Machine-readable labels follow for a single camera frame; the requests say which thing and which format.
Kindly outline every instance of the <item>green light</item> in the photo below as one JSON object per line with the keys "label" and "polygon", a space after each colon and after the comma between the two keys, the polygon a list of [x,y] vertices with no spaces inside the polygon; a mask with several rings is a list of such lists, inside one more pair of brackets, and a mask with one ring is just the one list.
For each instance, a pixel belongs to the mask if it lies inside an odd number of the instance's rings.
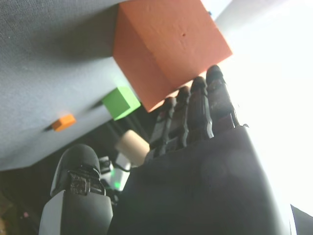
{"label": "green light", "polygon": [[115,183],[114,183],[114,187],[120,188],[120,187],[121,187],[121,183],[120,183],[120,182],[115,182]]}

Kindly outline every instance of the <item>tan cylindrical object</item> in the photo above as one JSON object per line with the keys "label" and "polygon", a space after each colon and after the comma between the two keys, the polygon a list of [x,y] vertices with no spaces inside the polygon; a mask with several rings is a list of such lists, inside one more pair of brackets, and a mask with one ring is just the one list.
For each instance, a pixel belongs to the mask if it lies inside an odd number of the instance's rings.
{"label": "tan cylindrical object", "polygon": [[144,163],[150,151],[149,144],[132,130],[122,136],[115,148],[137,166]]}

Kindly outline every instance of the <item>gray fabric surface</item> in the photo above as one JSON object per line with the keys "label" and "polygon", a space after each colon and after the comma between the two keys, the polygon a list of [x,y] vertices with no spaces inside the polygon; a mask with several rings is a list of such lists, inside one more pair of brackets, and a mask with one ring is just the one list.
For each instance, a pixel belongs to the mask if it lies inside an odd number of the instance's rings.
{"label": "gray fabric surface", "polygon": [[[111,116],[129,85],[112,58],[120,0],[0,0],[0,170],[31,165]],[[77,123],[49,129],[72,113]]]}

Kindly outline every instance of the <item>green block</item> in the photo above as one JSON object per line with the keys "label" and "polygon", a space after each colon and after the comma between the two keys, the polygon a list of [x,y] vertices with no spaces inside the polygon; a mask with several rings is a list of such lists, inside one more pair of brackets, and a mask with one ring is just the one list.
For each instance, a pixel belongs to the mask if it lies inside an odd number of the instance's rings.
{"label": "green block", "polygon": [[129,87],[118,87],[102,99],[114,120],[126,117],[140,107],[140,102]]}

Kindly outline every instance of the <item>orange block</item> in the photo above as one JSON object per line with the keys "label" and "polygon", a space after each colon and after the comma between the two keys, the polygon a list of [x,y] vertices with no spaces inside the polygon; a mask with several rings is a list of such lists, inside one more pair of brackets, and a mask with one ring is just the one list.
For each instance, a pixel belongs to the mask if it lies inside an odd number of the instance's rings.
{"label": "orange block", "polygon": [[72,114],[69,114],[53,123],[52,128],[55,131],[63,131],[64,129],[73,125],[75,122],[76,122],[75,117]]}
{"label": "orange block", "polygon": [[119,5],[113,56],[147,111],[231,54],[200,0]]}

